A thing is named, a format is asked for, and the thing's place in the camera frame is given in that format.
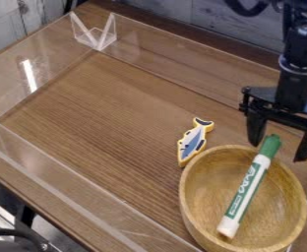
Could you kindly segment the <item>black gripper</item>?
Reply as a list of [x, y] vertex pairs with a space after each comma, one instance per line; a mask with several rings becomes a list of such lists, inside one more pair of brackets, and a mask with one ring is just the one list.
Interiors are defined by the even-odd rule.
[[247, 118], [248, 141], [256, 147], [269, 121], [300, 130], [301, 140], [293, 161], [307, 160], [307, 62], [295, 62], [280, 55], [279, 79], [275, 87], [241, 88], [239, 110]]

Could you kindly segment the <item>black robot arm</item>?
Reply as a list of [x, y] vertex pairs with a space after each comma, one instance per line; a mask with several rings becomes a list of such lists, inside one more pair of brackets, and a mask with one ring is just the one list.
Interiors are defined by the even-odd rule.
[[239, 110], [247, 117], [252, 145], [264, 137], [269, 121], [303, 132], [293, 159], [307, 159], [307, 0], [259, 0], [245, 8], [239, 0], [224, 0], [243, 17], [255, 17], [267, 7], [281, 13], [283, 52], [277, 57], [279, 79], [275, 87], [243, 87]]

